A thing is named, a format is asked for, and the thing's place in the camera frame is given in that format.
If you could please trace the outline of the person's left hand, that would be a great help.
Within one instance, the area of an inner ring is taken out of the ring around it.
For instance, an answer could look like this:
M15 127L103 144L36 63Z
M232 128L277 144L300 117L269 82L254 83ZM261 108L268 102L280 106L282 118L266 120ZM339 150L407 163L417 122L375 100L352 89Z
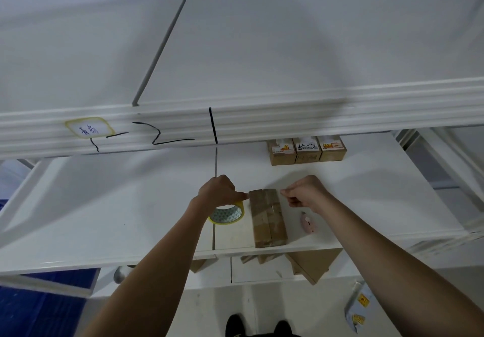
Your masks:
M196 203L211 214L216 207L234 204L231 203L232 192L238 191L226 175L213 177L198 191Z

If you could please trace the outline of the white bag with yellow labels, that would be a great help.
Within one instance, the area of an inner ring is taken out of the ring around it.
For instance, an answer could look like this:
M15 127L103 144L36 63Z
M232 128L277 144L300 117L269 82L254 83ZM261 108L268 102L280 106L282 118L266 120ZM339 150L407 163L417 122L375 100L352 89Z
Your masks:
M368 315L376 304L377 299L368 284L364 280L357 281L344 309L347 325L355 334L362 331Z

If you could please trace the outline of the white metal shelf unit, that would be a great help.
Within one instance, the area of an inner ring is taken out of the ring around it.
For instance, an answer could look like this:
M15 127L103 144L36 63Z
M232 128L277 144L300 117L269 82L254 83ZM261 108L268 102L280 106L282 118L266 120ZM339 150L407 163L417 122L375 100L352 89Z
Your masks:
M81 139L65 121L102 117ZM0 211L0 285L134 265L216 174L306 174L390 240L459 238L390 131L484 124L484 0L145 0L0 20L0 161L39 159ZM272 166L266 140L340 135L342 161Z

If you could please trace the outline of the yellow packing tape roll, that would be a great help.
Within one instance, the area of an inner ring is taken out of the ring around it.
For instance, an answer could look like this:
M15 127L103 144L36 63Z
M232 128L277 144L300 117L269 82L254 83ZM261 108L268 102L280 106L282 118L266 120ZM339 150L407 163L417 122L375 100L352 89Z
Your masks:
M229 225L241 220L245 215L244 203L235 202L232 205L219 206L209 215L209 221L215 225Z

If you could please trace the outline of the person's right forearm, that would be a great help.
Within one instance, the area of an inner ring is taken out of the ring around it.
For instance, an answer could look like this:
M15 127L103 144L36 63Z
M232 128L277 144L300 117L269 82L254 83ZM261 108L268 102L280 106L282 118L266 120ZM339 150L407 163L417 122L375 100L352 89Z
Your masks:
M328 223L403 337L484 337L484 311L328 193L317 213Z

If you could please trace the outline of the yellow-edged handwritten label sticker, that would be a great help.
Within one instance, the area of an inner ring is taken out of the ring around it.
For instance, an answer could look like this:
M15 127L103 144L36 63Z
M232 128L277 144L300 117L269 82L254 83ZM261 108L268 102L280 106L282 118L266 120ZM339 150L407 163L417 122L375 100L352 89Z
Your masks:
M115 135L116 132L102 117L84 117L64 122L65 127L81 139L102 138Z

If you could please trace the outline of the long taped cardboard box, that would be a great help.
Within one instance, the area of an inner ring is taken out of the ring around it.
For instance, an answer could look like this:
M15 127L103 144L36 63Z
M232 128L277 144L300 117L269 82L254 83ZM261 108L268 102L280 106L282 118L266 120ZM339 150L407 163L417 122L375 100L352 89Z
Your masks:
M255 247L270 248L286 245L287 229L277 190L258 189L248 194Z

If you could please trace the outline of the round silver metal object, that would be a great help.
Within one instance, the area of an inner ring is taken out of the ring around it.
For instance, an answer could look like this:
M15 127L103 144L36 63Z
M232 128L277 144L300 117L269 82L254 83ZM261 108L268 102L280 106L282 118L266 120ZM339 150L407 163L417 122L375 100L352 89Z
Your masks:
M113 275L114 282L118 285L121 284L135 267L136 265L122 265L117 267Z

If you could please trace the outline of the person's left forearm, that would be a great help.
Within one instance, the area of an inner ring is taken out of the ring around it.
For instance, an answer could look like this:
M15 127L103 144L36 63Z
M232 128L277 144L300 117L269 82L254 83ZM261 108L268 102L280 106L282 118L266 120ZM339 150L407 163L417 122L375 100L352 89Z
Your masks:
M173 228L117 287L82 337L165 337L209 215L224 203L196 196Z

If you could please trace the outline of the small flat cardboard piece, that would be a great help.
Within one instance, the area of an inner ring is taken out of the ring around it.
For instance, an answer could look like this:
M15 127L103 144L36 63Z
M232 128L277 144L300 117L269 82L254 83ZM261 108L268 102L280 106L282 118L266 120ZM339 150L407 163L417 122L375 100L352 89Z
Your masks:
M205 268L215 264L217 262L218 258L209 258L209 259L197 259L197 260L192 260L191 265L190 265L190 271L194 274L198 273L199 271L204 270Z

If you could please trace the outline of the large flat cardboard piece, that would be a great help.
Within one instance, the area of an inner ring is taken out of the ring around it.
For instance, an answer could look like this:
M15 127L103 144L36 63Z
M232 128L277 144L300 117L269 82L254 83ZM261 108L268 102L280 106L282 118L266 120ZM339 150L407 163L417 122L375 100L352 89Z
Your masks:
M342 248L307 250L286 253L293 274L303 276L311 285L316 285L342 252Z

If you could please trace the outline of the small brown labelled box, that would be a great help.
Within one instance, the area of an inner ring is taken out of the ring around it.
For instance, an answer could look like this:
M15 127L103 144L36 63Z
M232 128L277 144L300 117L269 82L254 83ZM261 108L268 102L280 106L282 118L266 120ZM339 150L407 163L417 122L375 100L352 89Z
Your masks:
M319 162L322 150L316 136L296 137L292 141L296 152L295 164Z
M321 150L319 162L336 162L344 159L347 148L340 135L325 135L316 138Z
M292 138L266 140L272 166L294 165L297 158Z

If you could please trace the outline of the pink utility knife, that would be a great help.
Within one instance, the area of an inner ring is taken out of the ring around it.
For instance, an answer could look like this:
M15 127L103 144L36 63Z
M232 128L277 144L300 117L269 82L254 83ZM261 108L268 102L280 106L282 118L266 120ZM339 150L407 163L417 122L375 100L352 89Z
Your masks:
M314 234L316 232L316 224L313 218L306 212L301 212L300 223L307 234Z

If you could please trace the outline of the person's right hand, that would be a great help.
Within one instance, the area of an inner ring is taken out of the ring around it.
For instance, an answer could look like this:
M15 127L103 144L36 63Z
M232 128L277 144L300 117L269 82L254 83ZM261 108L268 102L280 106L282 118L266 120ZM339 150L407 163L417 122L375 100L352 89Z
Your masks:
M307 175L287 188L299 188L299 198L286 198L283 196L290 207L309 208L312 212L319 215L323 214L324 206L334 198L315 175Z

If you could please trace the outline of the person's left black shoe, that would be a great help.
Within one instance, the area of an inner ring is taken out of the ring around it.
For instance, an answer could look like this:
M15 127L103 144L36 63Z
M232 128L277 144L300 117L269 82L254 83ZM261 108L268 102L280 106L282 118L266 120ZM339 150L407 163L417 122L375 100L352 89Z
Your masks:
M233 314L228 318L225 337L246 337L245 325L240 315Z

